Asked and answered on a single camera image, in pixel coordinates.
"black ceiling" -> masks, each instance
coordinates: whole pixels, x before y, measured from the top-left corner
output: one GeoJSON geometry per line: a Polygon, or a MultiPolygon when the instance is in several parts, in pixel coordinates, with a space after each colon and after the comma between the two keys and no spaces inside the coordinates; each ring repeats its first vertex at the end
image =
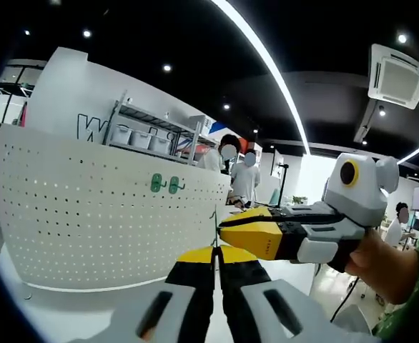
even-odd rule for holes
{"type": "MultiPolygon", "coordinates": [[[[230,0],[283,73],[309,141],[362,149],[353,139],[369,101],[370,46],[419,60],[419,2],[303,2],[230,0]],[[396,43],[400,31],[408,33],[407,46],[396,43]]],[[[300,140],[266,67],[210,0],[63,1],[41,12],[24,17],[31,36],[19,32],[14,57],[48,59],[57,46],[87,51],[90,61],[162,89],[243,136],[254,138],[252,130],[259,129],[261,143],[300,140]],[[91,39],[82,37],[85,28],[91,39]],[[161,70],[166,62],[170,74],[161,70]],[[225,102],[230,111],[222,109],[225,102]]],[[[363,149],[401,158],[419,146],[419,105],[414,111],[382,105],[388,114],[374,118],[363,149]]],[[[411,162],[419,165],[419,156],[411,162]]]]}

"person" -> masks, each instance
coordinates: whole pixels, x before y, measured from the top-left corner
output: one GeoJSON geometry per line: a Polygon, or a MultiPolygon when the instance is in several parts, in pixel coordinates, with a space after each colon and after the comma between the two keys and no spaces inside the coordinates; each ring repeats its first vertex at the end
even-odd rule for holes
{"type": "Polygon", "coordinates": [[[345,271],[391,304],[404,304],[386,315],[373,334],[389,342],[419,342],[419,240],[416,249],[400,251],[369,229],[345,271]]]}
{"type": "Polygon", "coordinates": [[[396,247],[400,241],[408,238],[414,237],[414,233],[402,233],[401,224],[406,224],[408,222],[408,205],[405,202],[399,202],[395,207],[395,211],[397,212],[396,218],[390,223],[388,228],[388,233],[384,238],[384,242],[388,243],[392,247],[396,247]]]}
{"type": "MultiPolygon", "coordinates": [[[[248,154],[256,155],[256,152],[254,149],[248,149],[245,156],[248,154]]],[[[236,197],[244,197],[248,202],[252,202],[255,199],[255,187],[260,183],[260,171],[246,158],[232,168],[232,188],[236,197]]]]}
{"type": "Polygon", "coordinates": [[[206,153],[197,162],[197,166],[202,169],[214,170],[215,172],[221,172],[226,169],[225,161],[222,159],[221,151],[226,145],[233,145],[237,154],[241,150],[241,143],[236,136],[233,134],[226,134],[222,137],[221,143],[217,149],[208,149],[206,153]]]}

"white pegboard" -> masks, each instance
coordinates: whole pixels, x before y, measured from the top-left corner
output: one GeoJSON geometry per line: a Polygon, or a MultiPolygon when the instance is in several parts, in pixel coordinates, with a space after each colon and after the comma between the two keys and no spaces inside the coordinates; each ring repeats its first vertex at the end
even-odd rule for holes
{"type": "Polygon", "coordinates": [[[164,277],[176,258],[209,245],[230,178],[152,156],[0,129],[0,225],[27,284],[103,290],[164,277]],[[152,175],[179,177],[153,193],[152,175]]]}

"green hook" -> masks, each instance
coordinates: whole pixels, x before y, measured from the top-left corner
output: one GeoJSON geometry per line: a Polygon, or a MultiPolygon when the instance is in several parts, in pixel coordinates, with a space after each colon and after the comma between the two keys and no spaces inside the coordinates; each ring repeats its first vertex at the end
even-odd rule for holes
{"type": "Polygon", "coordinates": [[[170,194],[176,194],[178,192],[178,189],[184,189],[185,187],[186,184],[183,184],[182,187],[179,185],[179,177],[172,177],[169,180],[168,192],[170,194]]]}
{"type": "Polygon", "coordinates": [[[151,191],[154,193],[157,193],[161,187],[166,187],[167,182],[165,181],[165,184],[162,184],[162,175],[159,173],[156,173],[152,175],[151,180],[151,191]]]}

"floor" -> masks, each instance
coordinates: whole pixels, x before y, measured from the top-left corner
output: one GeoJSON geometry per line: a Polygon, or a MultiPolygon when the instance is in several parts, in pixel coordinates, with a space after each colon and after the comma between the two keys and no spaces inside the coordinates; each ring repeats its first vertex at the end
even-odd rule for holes
{"type": "MultiPolygon", "coordinates": [[[[323,265],[315,277],[310,296],[322,305],[329,319],[346,297],[347,287],[352,280],[354,277],[346,273],[341,274],[327,265],[323,265]]],[[[370,328],[379,322],[379,317],[384,312],[384,307],[375,300],[374,291],[366,287],[362,281],[358,282],[342,309],[350,304],[359,306],[370,328]]]]}

